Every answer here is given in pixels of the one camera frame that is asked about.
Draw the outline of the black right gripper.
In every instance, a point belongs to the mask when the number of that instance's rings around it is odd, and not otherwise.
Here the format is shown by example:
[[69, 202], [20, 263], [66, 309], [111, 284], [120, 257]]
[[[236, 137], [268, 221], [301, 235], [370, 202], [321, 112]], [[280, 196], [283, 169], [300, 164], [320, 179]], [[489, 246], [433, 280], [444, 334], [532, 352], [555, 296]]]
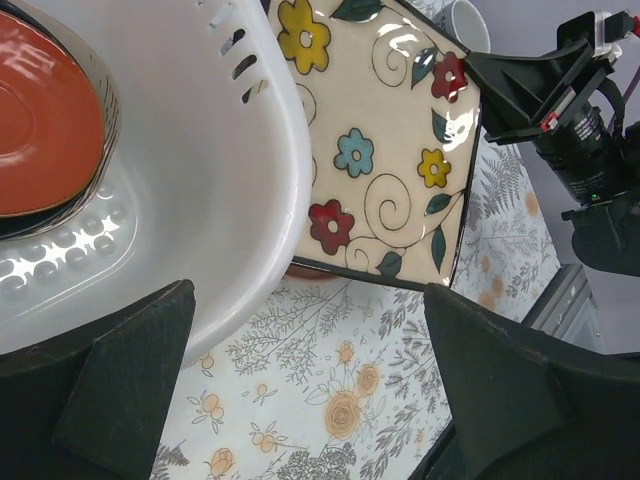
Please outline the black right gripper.
[[[533, 141], [538, 155], [579, 204], [561, 213], [586, 266], [639, 275], [639, 133], [622, 135], [625, 100], [614, 84], [615, 56], [577, 41], [538, 57], [471, 52], [466, 75], [480, 89], [482, 126], [499, 145]], [[614, 110], [608, 129], [589, 103], [599, 90]]]

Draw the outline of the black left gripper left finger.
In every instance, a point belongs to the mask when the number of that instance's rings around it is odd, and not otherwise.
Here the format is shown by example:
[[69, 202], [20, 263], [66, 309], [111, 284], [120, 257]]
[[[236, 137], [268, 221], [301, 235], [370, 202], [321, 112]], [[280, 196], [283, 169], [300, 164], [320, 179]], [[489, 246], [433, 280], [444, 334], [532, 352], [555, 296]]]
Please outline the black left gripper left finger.
[[149, 478], [194, 312], [184, 279], [2, 355], [2, 478]]

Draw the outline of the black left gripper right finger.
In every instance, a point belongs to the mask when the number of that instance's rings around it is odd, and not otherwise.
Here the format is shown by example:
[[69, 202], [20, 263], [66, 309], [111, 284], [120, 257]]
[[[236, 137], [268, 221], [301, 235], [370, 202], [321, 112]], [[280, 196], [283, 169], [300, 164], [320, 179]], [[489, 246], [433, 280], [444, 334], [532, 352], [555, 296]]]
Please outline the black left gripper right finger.
[[638, 354], [572, 345], [439, 284], [424, 308], [466, 478], [638, 478]]

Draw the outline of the square floral ceramic plate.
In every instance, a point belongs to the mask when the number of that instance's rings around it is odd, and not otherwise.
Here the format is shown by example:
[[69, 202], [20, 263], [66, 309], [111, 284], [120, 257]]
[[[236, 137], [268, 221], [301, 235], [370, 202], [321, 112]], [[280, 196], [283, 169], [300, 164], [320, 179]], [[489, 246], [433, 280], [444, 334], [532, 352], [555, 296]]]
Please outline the square floral ceramic plate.
[[449, 285], [480, 133], [466, 48], [406, 1], [274, 1], [268, 18], [312, 145], [295, 264]]

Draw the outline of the red round saucer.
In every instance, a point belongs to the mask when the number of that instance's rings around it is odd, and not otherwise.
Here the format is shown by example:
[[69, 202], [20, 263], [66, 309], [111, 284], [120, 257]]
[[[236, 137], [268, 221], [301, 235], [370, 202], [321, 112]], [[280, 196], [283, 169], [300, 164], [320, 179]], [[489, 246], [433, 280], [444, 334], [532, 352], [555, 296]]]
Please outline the red round saucer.
[[1, 15], [1, 214], [56, 207], [97, 172], [101, 104], [76, 61], [35, 27]]

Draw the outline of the black round plate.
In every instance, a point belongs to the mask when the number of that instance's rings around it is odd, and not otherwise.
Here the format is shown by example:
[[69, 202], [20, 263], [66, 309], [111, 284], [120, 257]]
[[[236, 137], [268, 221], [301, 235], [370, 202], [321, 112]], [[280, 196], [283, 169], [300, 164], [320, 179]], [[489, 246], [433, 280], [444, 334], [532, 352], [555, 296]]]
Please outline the black round plate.
[[76, 211], [53, 209], [25, 216], [1, 219], [1, 240], [26, 238], [49, 231], [66, 222]]

